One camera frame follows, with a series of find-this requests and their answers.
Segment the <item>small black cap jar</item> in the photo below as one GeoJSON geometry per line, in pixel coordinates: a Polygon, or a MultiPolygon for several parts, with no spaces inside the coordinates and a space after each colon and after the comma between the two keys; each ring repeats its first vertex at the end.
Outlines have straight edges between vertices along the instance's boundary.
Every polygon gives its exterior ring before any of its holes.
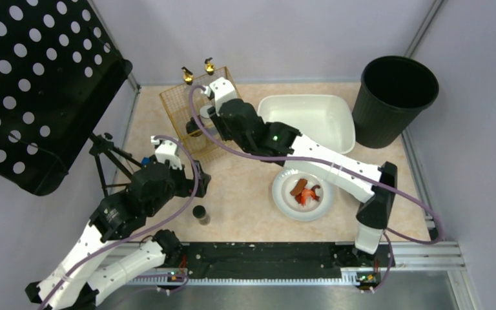
{"type": "Polygon", "coordinates": [[[211,221],[207,209],[202,205],[195,206],[192,210],[192,215],[197,219],[200,225],[208,225],[211,221]]]}

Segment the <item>black lid glass jar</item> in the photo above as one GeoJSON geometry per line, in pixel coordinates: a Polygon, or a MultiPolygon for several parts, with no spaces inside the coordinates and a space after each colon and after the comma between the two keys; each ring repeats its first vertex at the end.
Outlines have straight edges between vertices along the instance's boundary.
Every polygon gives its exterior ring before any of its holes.
{"type": "Polygon", "coordinates": [[[194,118],[191,118],[185,125],[185,130],[190,140],[192,141],[205,141],[206,137],[200,130],[194,118]]]}

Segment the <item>clear oil bottle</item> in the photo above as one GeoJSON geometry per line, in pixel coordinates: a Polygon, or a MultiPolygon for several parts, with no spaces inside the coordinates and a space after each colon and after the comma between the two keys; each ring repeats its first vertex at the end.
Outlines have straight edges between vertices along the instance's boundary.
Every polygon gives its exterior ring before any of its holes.
{"type": "Polygon", "coordinates": [[[205,65],[205,84],[209,85],[211,82],[215,81],[218,78],[218,75],[216,74],[216,67],[213,62],[212,57],[208,57],[204,61],[205,65]]]}

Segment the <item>oil bottle with dark liquid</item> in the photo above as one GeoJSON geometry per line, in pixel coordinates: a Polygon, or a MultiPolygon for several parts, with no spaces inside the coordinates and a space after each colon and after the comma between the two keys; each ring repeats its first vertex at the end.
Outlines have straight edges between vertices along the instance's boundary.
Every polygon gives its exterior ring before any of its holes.
{"type": "MultiPolygon", "coordinates": [[[[181,92],[181,99],[183,100],[183,104],[188,107],[189,106],[189,92],[192,89],[194,75],[187,67],[181,67],[183,72],[183,83],[184,88],[181,92]]],[[[193,105],[194,108],[197,109],[199,107],[199,99],[201,97],[201,90],[196,89],[193,93],[193,105]]]]}

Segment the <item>white plate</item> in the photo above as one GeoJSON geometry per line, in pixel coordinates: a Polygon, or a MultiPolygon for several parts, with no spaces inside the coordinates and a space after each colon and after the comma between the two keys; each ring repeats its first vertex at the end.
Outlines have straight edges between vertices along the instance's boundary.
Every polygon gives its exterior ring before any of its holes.
{"type": "Polygon", "coordinates": [[[323,217],[331,209],[335,190],[311,174],[283,169],[273,181],[272,196],[279,211],[288,218],[311,222],[323,217]]]}

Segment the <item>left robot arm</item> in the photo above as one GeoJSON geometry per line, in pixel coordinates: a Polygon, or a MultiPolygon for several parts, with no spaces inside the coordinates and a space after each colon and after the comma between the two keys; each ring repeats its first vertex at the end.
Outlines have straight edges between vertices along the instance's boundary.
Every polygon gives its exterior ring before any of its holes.
{"type": "Polygon", "coordinates": [[[147,218],[170,200],[202,198],[211,176],[195,161],[194,175],[184,166],[153,159],[129,178],[122,191],[104,197],[79,240],[47,278],[26,286],[33,304],[43,309],[94,309],[108,295],[149,269],[179,259],[181,243],[174,232],[158,230],[137,251],[108,267],[100,263],[122,241],[145,226],[147,218]]]}

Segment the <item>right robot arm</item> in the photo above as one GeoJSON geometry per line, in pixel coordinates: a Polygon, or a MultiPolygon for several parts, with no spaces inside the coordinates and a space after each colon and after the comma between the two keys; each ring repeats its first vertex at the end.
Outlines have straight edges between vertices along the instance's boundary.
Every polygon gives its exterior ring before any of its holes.
{"type": "Polygon", "coordinates": [[[232,99],[220,108],[207,108],[218,134],[233,141],[234,154],[311,174],[346,191],[359,202],[355,247],[374,254],[388,227],[398,168],[385,162],[371,165],[319,145],[297,128],[282,122],[265,122],[254,107],[232,99]]]}

